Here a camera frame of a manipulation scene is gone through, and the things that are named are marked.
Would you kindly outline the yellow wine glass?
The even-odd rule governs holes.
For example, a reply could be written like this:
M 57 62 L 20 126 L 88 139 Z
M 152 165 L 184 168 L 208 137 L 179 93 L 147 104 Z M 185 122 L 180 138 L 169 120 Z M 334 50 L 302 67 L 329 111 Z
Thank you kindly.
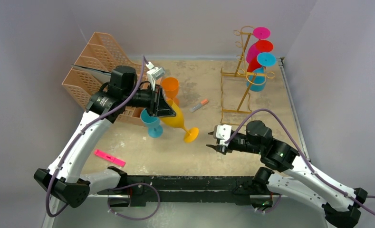
M 174 116 L 174 117 L 160 117 L 159 119 L 162 122 L 164 122 L 166 125 L 168 125 L 169 127 L 183 129 L 186 132 L 185 135 L 184 135 L 184 138 L 183 138 L 185 143 L 193 142 L 199 134 L 199 129 L 197 127 L 193 127 L 190 130 L 188 130 L 184 126 L 184 116 L 183 116 L 183 112 L 180 110 L 179 106 L 172 99 L 167 99 L 167 103 L 175 111 L 176 116 Z

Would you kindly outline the blue wine glass front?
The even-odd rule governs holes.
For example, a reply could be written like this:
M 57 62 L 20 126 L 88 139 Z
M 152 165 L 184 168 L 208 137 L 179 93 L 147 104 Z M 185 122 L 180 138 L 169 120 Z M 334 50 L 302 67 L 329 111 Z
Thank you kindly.
M 140 119 L 147 127 L 147 132 L 150 137 L 158 138 L 163 134 L 163 128 L 160 125 L 160 119 L 155 116 L 150 116 L 146 109 L 140 113 Z

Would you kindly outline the orange wine glass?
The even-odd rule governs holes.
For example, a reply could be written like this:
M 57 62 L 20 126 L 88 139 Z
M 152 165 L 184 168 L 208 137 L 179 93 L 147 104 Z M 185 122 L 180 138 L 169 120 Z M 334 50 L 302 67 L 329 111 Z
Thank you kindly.
M 161 86 L 165 92 L 166 100 L 172 100 L 179 106 L 179 99 L 177 98 L 179 93 L 179 81 L 175 77 L 167 77 L 162 80 Z

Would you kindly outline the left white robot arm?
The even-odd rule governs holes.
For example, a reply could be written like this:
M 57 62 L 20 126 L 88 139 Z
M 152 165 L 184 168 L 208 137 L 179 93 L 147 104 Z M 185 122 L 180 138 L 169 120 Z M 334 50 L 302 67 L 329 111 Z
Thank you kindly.
M 110 189 L 115 194 L 127 190 L 122 172 L 109 167 L 93 178 L 81 177 L 86 160 L 99 139 L 113 125 L 126 107 L 145 109 L 153 117 L 174 117 L 175 110 L 168 104 L 165 94 L 156 80 L 165 75 L 162 67 L 148 65 L 146 73 L 149 86 L 141 89 L 143 76 L 137 75 L 131 66 L 117 66 L 112 72 L 96 70 L 109 76 L 99 90 L 89 99 L 82 119 L 60 155 L 46 169 L 34 173 L 35 181 L 46 191 L 46 206 L 51 196 L 72 208 L 79 207 L 91 193 Z

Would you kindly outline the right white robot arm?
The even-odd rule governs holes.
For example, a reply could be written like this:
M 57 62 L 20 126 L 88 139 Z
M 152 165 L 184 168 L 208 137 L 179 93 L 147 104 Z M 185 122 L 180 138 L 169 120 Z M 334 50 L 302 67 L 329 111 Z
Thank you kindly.
M 313 165 L 308 166 L 297 149 L 274 138 L 272 130 L 260 120 L 250 121 L 245 133 L 233 135 L 234 132 L 230 125 L 215 126 L 209 134 L 216 144 L 209 147 L 222 154 L 232 151 L 259 154 L 264 167 L 259 168 L 252 181 L 256 192 L 269 190 L 310 206 L 336 228 L 353 228 L 358 224 L 360 207 L 351 198 L 364 203 L 367 198 L 364 189 L 348 187 Z

